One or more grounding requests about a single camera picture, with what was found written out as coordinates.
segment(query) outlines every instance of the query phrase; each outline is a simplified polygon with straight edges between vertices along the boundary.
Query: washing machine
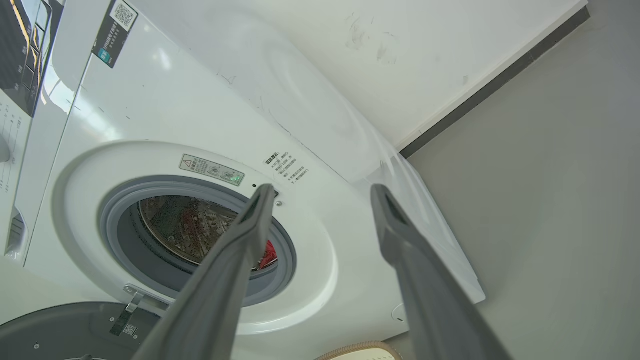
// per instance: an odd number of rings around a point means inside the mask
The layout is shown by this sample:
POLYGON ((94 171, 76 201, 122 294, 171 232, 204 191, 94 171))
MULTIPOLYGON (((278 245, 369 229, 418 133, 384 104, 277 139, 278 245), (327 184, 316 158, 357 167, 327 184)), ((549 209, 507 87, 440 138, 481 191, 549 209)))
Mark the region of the washing machine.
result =
POLYGON ((372 217, 382 183, 484 299, 416 171, 250 7, 10 0, 2 11, 5 260, 83 299, 162 315, 271 183, 233 358, 313 359, 408 330, 372 217))

